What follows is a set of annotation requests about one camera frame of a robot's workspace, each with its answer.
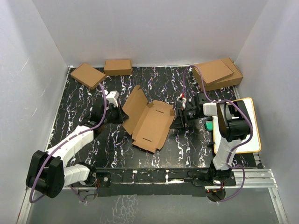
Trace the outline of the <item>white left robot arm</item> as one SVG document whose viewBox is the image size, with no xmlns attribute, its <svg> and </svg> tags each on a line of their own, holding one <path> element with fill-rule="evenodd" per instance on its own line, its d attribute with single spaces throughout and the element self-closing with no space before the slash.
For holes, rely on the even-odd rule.
<svg viewBox="0 0 299 224">
<path fill-rule="evenodd" d="M 69 160 L 85 145 L 96 139 L 104 125 L 122 124 L 129 116 L 120 105 L 112 103 L 93 108 L 75 130 L 46 151 L 36 151 L 30 162 L 26 186 L 49 198 L 56 197 L 63 187 L 74 183 L 92 186 L 96 182 L 95 167 L 85 162 L 68 166 Z"/>
</svg>

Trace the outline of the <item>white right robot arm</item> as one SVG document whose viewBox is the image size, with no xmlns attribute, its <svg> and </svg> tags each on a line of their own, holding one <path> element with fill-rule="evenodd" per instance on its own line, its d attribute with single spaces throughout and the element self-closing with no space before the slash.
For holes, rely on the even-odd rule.
<svg viewBox="0 0 299 224">
<path fill-rule="evenodd" d="M 191 120 L 203 117 L 216 117 L 221 140 L 216 156 L 211 161 L 207 179 L 213 185 L 219 185 L 229 178 L 232 159 L 239 146 L 246 144 L 253 135 L 253 125 L 243 100 L 223 100 L 208 102 L 194 96 L 190 108 L 183 106 L 177 110 L 176 118 L 170 129 L 185 128 Z"/>
</svg>

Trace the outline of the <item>small cardboard box top right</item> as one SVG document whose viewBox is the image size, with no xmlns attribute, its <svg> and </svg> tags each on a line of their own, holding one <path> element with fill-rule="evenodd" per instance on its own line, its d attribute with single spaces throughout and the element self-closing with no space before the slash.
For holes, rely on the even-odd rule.
<svg viewBox="0 0 299 224">
<path fill-rule="evenodd" d="M 207 63 L 197 64 L 192 68 L 192 73 L 199 84 L 211 86 L 233 75 L 233 71 L 221 60 L 214 60 Z"/>
</svg>

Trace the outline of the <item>large cardboard box bottom right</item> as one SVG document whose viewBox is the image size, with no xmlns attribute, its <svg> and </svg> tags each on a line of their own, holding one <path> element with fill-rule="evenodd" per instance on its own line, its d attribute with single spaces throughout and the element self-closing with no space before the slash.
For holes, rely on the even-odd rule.
<svg viewBox="0 0 299 224">
<path fill-rule="evenodd" d="M 233 75 L 230 77 L 227 77 L 219 82 L 216 82 L 214 84 L 211 84 L 209 86 L 206 86 L 206 91 L 212 91 L 216 89 L 226 88 L 234 85 L 239 85 L 243 79 L 243 75 L 239 71 L 239 69 L 236 67 L 234 62 L 228 57 L 221 59 L 232 71 Z"/>
</svg>

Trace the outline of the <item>green eraser block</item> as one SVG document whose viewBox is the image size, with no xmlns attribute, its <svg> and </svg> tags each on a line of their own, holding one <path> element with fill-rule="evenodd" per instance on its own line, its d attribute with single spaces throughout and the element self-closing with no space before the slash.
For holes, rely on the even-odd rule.
<svg viewBox="0 0 299 224">
<path fill-rule="evenodd" d="M 205 129 L 207 131 L 212 131 L 213 130 L 213 122 L 212 121 L 206 121 L 205 122 Z"/>
</svg>

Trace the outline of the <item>white board with yellow rim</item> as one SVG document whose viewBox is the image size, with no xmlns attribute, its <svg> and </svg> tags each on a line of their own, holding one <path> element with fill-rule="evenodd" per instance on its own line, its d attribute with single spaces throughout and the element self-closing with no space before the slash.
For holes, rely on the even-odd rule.
<svg viewBox="0 0 299 224">
<path fill-rule="evenodd" d="M 255 153 L 261 150 L 261 142 L 252 98 L 234 100 L 237 110 L 228 102 L 217 103 L 213 115 L 214 152 L 218 153 L 221 140 L 242 143 L 236 153 Z"/>
</svg>

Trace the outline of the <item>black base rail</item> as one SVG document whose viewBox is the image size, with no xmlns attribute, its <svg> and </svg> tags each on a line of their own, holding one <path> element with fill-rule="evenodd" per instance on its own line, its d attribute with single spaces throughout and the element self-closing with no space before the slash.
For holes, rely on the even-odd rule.
<svg viewBox="0 0 299 224">
<path fill-rule="evenodd" d="M 138 195 L 166 196 L 210 194 L 225 196 L 225 187 L 236 186 L 233 171 L 208 168 L 97 168 L 91 182 L 76 183 L 79 189 L 94 190 L 98 197 Z"/>
</svg>

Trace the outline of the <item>aluminium frame rail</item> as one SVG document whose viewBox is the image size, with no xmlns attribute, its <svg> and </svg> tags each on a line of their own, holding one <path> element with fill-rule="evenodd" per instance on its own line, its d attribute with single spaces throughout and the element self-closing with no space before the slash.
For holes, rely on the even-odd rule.
<svg viewBox="0 0 299 224">
<path fill-rule="evenodd" d="M 228 206 L 237 224 L 289 223 L 271 169 L 246 169 L 243 188 Z"/>
</svg>

